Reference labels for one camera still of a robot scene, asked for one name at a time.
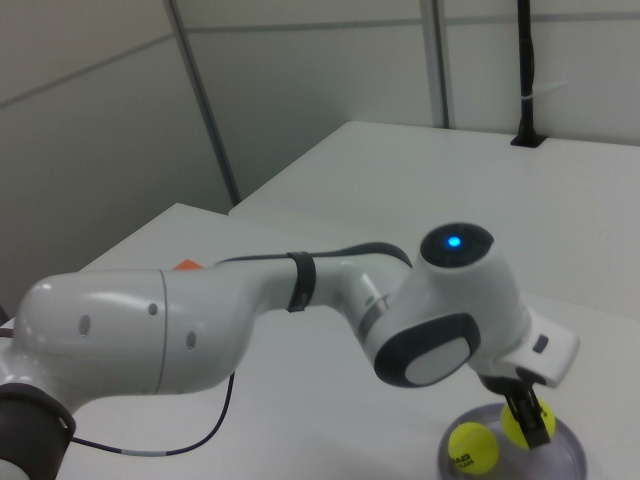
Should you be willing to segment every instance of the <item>desk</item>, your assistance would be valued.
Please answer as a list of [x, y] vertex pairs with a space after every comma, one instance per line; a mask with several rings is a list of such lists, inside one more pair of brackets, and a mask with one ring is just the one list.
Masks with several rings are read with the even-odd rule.
[[231, 210], [340, 244], [417, 251], [477, 223], [523, 290], [640, 318], [640, 148], [351, 122]]
[[[250, 253], [334, 247], [176, 205], [88, 268], [171, 268], [185, 257], [210, 265]], [[626, 377], [637, 363], [640, 322], [535, 294], [524, 300], [582, 338], [562, 387], [538, 393], [583, 442], [590, 479], [634, 477], [627, 468], [640, 444], [633, 410], [640, 387]], [[130, 449], [185, 446], [211, 429], [225, 390], [223, 384], [190, 395], [98, 400], [78, 411], [77, 435]], [[436, 450], [448, 424], [496, 401], [467, 367], [429, 388], [390, 387], [376, 378], [337, 313], [272, 312], [256, 323], [227, 419], [208, 444], [169, 458], [123, 457], [72, 444], [58, 478], [435, 479]]]

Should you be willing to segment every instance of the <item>tennis ball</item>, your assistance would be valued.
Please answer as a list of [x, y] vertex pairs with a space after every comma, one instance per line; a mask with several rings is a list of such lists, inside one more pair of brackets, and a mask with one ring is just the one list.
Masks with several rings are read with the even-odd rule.
[[[547, 402], [544, 400], [538, 400], [538, 403], [540, 403], [540, 408], [542, 408], [542, 421], [544, 422], [544, 426], [547, 427], [549, 438], [553, 438], [553, 435], [556, 433], [556, 417]], [[502, 423], [504, 434], [509, 440], [520, 448], [529, 448], [527, 441], [524, 438], [524, 434], [522, 433], [522, 429], [520, 428], [520, 424], [515, 418], [513, 418], [511, 409], [507, 404], [502, 407], [500, 423]]]
[[449, 437], [449, 457], [464, 473], [482, 475], [498, 462], [498, 440], [480, 423], [458, 425]]

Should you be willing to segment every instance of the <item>cable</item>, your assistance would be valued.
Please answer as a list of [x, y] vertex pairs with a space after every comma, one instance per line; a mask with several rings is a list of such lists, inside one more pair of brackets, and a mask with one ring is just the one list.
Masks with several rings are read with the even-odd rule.
[[188, 447], [179, 448], [177, 450], [169, 450], [169, 451], [147, 451], [147, 450], [126, 450], [124, 448], [116, 448], [109, 447], [107, 445], [102, 445], [100, 443], [91, 442], [89, 440], [84, 440], [82, 438], [73, 437], [71, 439], [72, 442], [84, 445], [86, 447], [96, 448], [98, 450], [103, 450], [105, 452], [117, 453], [120, 455], [129, 455], [134, 457], [170, 457], [173, 455], [180, 455], [182, 453], [190, 452], [191, 450], [195, 450], [198, 447], [201, 447], [205, 443], [207, 443], [213, 436], [218, 433], [220, 427], [222, 426], [222, 422], [224, 422], [224, 418], [227, 416], [227, 410], [229, 409], [229, 403], [231, 402], [231, 392], [233, 392], [233, 380], [235, 379], [235, 372], [231, 374], [229, 377], [229, 383], [227, 384], [227, 396], [224, 399], [224, 405], [222, 407], [222, 411], [220, 412], [220, 417], [218, 418], [218, 422], [216, 423], [213, 430], [209, 432], [209, 434], [204, 437], [199, 442], [194, 443], [193, 445], [189, 445]]
[[11, 320], [9, 318], [9, 315], [7, 315], [7, 312], [5, 312], [4, 308], [2, 308], [2, 305], [0, 305], [0, 326], [4, 325], [9, 320]]

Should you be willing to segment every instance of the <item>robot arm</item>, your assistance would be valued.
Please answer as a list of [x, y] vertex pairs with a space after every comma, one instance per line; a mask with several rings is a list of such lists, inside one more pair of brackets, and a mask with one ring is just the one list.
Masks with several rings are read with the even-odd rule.
[[51, 457], [50, 476], [29, 476], [54, 478], [73, 434], [69, 412], [105, 396], [212, 387], [235, 370], [258, 316], [314, 305], [347, 319], [383, 381], [422, 387], [468, 362], [487, 388], [533, 418], [521, 422], [532, 446], [548, 441], [539, 438], [544, 428], [536, 424], [531, 386], [560, 383], [578, 339], [522, 305], [488, 232], [451, 224], [425, 237], [413, 268], [401, 250], [366, 244], [231, 259], [196, 271], [42, 280], [23, 299], [0, 359], [0, 468], [4, 462], [29, 469], [19, 454], [3, 450], [14, 431], [25, 436], [34, 409], [49, 423], [31, 428], [51, 430], [58, 440], [50, 443], [62, 446], [41, 454]]

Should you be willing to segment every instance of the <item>black stand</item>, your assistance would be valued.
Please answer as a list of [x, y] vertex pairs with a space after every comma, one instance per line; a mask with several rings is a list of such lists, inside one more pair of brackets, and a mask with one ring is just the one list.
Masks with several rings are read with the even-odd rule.
[[520, 38], [520, 105], [522, 117], [518, 136], [511, 141], [517, 147], [536, 148], [545, 138], [533, 128], [533, 75], [535, 61], [531, 39], [531, 9], [529, 0], [518, 0], [518, 34]]

